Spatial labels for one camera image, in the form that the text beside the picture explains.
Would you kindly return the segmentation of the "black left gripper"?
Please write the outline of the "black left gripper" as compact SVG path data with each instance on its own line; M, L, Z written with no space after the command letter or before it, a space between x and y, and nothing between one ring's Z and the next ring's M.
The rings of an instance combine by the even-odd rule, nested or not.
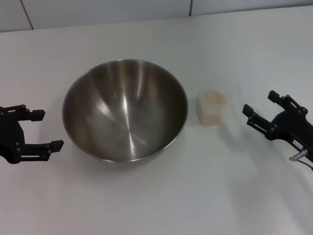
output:
M0 108L0 155L10 164L20 162L47 162L52 153L60 152L62 140L43 144L24 143L19 121L42 121L44 110L29 110L24 104Z

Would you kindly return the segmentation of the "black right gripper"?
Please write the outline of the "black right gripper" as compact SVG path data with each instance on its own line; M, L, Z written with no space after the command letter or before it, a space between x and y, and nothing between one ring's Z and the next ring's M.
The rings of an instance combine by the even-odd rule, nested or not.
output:
M248 117L247 125L262 133L268 140L284 140L298 151L307 150L306 158L312 161L313 126L306 120L307 109L289 95L280 96L273 90L269 92L268 99L285 111L269 122L245 104L242 113Z

